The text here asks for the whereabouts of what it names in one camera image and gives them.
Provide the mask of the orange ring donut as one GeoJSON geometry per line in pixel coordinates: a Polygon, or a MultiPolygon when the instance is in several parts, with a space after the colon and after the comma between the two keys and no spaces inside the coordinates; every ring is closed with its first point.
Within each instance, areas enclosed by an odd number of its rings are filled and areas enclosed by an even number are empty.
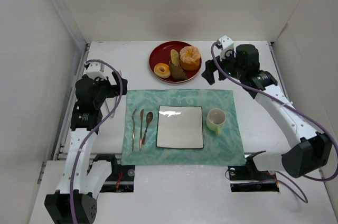
{"type": "Polygon", "coordinates": [[[166,79],[171,76],[170,67],[164,63],[158,63],[154,67],[154,73],[161,79],[166,79]]]}

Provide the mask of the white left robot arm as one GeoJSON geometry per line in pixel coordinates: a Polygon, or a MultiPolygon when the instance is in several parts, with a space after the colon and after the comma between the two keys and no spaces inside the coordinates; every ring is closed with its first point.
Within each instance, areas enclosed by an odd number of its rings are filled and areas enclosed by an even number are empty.
{"type": "Polygon", "coordinates": [[[101,107],[108,98],[121,99],[128,81],[113,72],[115,85],[101,73],[84,74],[75,84],[77,101],[70,124],[70,148],[64,170],[53,194],[44,205],[54,223],[93,223],[97,198],[105,180],[112,174],[108,157],[90,163],[91,150],[100,125],[105,121],[101,107]]]}

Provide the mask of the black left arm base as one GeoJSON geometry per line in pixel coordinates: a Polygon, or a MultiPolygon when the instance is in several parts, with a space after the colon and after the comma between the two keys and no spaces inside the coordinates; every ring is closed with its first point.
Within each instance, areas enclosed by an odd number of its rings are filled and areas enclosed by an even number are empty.
{"type": "Polygon", "coordinates": [[[98,154],[90,160],[87,173],[97,161],[110,162],[112,169],[111,175],[107,177],[100,190],[101,193],[132,193],[134,191],[134,165],[122,165],[121,158],[115,154],[98,154]]]}

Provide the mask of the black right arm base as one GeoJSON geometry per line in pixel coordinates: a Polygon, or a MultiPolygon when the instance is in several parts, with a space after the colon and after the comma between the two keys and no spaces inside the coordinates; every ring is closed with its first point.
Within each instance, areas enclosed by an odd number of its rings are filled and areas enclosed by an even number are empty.
{"type": "Polygon", "coordinates": [[[268,171],[258,171],[254,157],[264,153],[256,152],[246,157],[242,166],[228,166],[224,176],[230,181],[231,192],[279,192],[276,176],[268,171]]]}

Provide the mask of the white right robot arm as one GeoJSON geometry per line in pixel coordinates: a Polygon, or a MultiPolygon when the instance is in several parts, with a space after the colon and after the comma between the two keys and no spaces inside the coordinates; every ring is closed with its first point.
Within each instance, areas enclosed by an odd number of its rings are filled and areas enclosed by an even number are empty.
{"type": "Polygon", "coordinates": [[[325,166],[331,149],[337,149],[337,142],[322,125],[296,110],[273,75],[260,69],[257,48],[252,44],[225,48],[218,41],[211,47],[220,49],[221,54],[206,61],[202,77],[212,85],[217,71],[220,80],[229,79],[241,86],[266,110],[287,139],[286,152],[261,150],[252,155],[255,168],[307,178],[310,172],[325,166]]]}

